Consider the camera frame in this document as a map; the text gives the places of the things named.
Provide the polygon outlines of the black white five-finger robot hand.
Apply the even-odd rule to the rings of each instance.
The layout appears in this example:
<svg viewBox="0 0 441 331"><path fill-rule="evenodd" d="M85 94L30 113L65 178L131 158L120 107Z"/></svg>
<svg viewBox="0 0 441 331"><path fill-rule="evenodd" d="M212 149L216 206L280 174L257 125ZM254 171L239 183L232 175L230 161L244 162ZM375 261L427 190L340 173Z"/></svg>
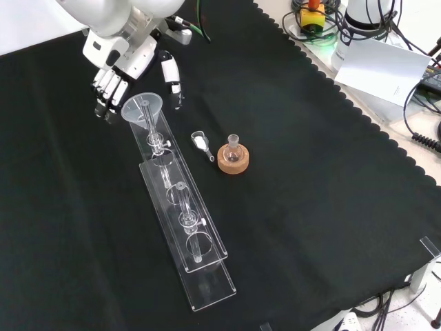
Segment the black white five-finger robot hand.
<svg viewBox="0 0 441 331"><path fill-rule="evenodd" d="M83 55L98 68L90 88L96 98L94 113L108 123L114 123L127 101L133 85L148 72L152 64L161 61L165 84L176 107L182 104L181 80L175 58L157 48L162 36L187 45L192 38L189 29L162 31L153 29L138 46L123 37L103 38L89 31Z"/></svg>

